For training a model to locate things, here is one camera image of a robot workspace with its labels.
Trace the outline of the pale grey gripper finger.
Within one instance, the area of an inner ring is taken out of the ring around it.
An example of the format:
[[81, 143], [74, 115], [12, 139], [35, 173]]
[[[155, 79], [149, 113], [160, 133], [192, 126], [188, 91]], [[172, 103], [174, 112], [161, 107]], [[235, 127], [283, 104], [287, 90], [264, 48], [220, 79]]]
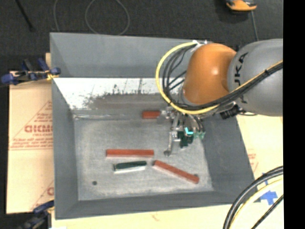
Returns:
[[166, 157], [169, 157], [172, 154], [173, 147], [180, 142], [180, 138], [178, 136], [177, 131], [170, 131], [169, 132], [169, 141], [168, 141], [168, 146], [164, 150], [163, 154]]

